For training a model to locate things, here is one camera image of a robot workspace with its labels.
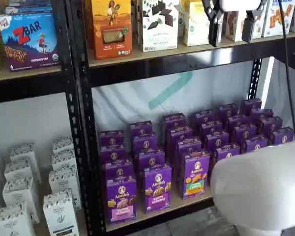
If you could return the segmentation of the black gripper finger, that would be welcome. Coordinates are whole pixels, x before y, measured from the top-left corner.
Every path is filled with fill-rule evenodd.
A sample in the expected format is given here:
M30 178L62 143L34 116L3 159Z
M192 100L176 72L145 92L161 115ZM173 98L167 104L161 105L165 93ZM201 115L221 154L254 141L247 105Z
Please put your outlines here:
M211 46L217 47L219 44L219 36L221 35L222 25L219 20L224 15L224 11L218 0L213 0L211 6L210 0L202 0L205 13L209 19L208 42Z
M253 39L253 34L255 31L255 24L258 20L262 19L263 12L266 8L267 1L266 0L249 0L244 6L244 10L246 11L246 18L243 24L242 31L242 40L250 43Z

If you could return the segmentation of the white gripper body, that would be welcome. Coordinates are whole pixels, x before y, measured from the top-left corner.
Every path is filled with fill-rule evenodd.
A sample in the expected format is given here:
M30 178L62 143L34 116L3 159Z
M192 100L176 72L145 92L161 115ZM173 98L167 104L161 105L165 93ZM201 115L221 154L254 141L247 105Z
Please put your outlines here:
M260 5L261 0L220 0L220 7L224 12L250 11Z

